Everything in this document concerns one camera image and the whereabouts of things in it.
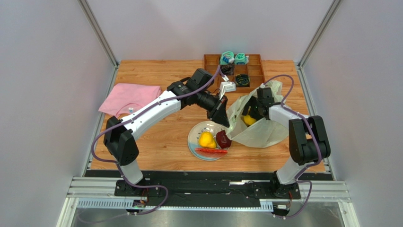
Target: gray wall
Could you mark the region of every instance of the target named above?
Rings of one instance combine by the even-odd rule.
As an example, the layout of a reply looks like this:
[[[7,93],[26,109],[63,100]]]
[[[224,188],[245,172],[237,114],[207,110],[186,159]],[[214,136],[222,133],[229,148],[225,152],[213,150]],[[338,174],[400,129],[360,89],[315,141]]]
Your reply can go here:
[[[402,226],[403,1],[345,0],[305,67],[363,227]]]
[[[0,3],[0,222],[55,226],[113,67],[76,0]]]
[[[332,0],[88,0],[118,60],[224,51],[298,61]]]

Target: wooden table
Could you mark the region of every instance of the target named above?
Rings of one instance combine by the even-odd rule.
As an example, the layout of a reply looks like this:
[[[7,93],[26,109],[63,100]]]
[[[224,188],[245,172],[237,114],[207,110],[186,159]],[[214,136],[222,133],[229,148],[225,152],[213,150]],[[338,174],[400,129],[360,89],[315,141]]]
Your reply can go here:
[[[136,83],[161,86],[166,90],[172,82],[193,75],[197,68],[202,68],[202,60],[191,61],[122,61],[116,77],[117,83]],[[302,114],[308,114],[307,105],[297,76],[293,61],[263,61],[264,74],[267,79],[289,74],[295,80],[295,86],[287,98],[287,105]],[[282,94],[286,94],[291,81],[279,78],[283,83]],[[226,94],[227,108],[239,96],[244,94]],[[105,129],[106,116],[102,130]],[[161,171],[237,171],[237,172],[272,172],[278,170],[289,158],[289,140],[268,148],[248,148],[233,142],[228,154],[217,161],[202,161],[188,149],[189,131],[199,122],[207,121],[206,111],[192,105],[172,114],[152,126],[137,141],[140,154],[137,161],[142,170]],[[103,137],[98,141],[96,154],[105,159],[113,159],[103,145]],[[93,160],[91,169],[116,169],[111,163]],[[310,168],[309,171],[324,172],[323,164]]]

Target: plate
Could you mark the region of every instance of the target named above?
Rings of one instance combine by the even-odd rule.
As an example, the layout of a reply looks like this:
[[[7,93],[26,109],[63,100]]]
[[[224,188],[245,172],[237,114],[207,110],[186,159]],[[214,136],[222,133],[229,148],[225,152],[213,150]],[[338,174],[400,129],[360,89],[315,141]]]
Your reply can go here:
[[[206,155],[209,155],[207,153],[203,152],[196,152],[194,149],[195,148],[202,148],[199,145],[199,137],[200,134],[209,131],[211,134],[214,136],[214,140],[216,139],[216,134],[222,130],[225,130],[225,127],[217,124],[212,121],[206,121],[206,122],[200,122],[197,125],[195,125],[189,132],[189,136],[187,137],[187,145],[189,147],[190,152],[195,155],[197,158],[204,160],[204,161],[215,161],[217,159],[220,159],[221,157],[225,156],[226,153],[224,153],[220,157],[207,157]]]

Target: lemon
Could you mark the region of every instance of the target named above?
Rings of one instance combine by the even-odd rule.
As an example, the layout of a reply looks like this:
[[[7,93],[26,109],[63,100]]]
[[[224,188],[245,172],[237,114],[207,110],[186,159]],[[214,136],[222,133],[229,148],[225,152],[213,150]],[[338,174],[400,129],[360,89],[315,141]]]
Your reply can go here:
[[[217,144],[214,141],[214,136],[209,131],[205,131],[202,134],[200,134],[199,145],[204,148],[216,148],[217,147]]]
[[[256,119],[251,117],[249,114],[247,114],[246,116],[244,116],[244,122],[245,122],[245,124],[250,126],[250,125],[256,123]]]

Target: wooden tray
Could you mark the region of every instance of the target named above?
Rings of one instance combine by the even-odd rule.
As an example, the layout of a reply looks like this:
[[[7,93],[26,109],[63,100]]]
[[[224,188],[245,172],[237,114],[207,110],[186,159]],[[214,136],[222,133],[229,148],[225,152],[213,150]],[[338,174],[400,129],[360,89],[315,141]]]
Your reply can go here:
[[[234,74],[227,75],[230,81],[234,82],[235,76],[238,74],[247,74],[250,78],[249,87],[237,87],[237,90],[233,93],[249,93],[255,88],[264,83],[264,71],[262,67],[262,59],[260,54],[246,54],[249,55],[249,63],[246,65],[234,65]],[[219,65],[219,59],[221,54],[205,54],[203,58],[203,67],[205,70],[214,74]],[[223,79],[220,77],[215,80],[215,83],[209,88],[210,91],[214,91],[219,88]]]

